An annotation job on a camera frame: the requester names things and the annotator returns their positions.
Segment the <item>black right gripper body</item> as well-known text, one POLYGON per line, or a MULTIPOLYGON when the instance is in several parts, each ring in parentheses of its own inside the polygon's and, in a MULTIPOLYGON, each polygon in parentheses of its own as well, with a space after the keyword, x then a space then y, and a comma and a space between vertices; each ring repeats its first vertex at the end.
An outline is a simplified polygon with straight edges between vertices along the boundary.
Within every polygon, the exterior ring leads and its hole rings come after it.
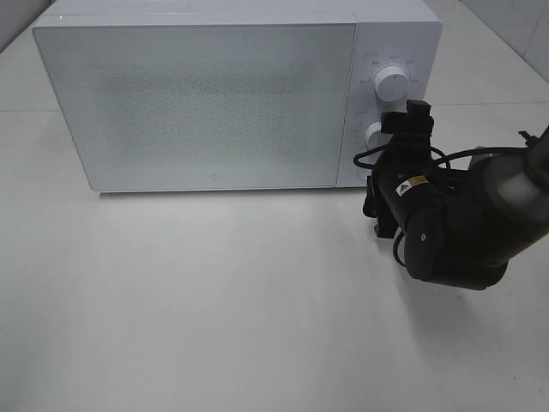
POLYGON ((394 134, 377 158, 371 176, 397 223, 442 203, 443 192, 429 175, 431 162, 431 134, 394 134))

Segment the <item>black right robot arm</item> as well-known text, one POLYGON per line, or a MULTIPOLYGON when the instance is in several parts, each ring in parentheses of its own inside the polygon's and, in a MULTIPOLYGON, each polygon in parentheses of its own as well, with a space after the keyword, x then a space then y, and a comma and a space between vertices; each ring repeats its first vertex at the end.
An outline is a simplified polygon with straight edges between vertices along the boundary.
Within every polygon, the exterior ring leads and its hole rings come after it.
POLYGON ((548 136, 521 148, 474 148, 465 170, 431 145, 430 106, 386 112, 389 142, 371 166, 363 206, 376 235, 417 280, 483 290, 548 233, 548 136))

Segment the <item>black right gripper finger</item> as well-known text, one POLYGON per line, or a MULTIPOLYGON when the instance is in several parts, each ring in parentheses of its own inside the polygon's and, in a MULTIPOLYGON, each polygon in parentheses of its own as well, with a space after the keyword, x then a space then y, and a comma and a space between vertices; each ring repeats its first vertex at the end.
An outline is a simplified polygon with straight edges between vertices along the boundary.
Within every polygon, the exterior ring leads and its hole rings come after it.
POLYGON ((431 134, 433 118, 413 112, 385 112, 381 116, 383 134, 431 134))
POLYGON ((407 100, 407 118, 427 120, 431 117, 431 105, 423 100, 407 100))

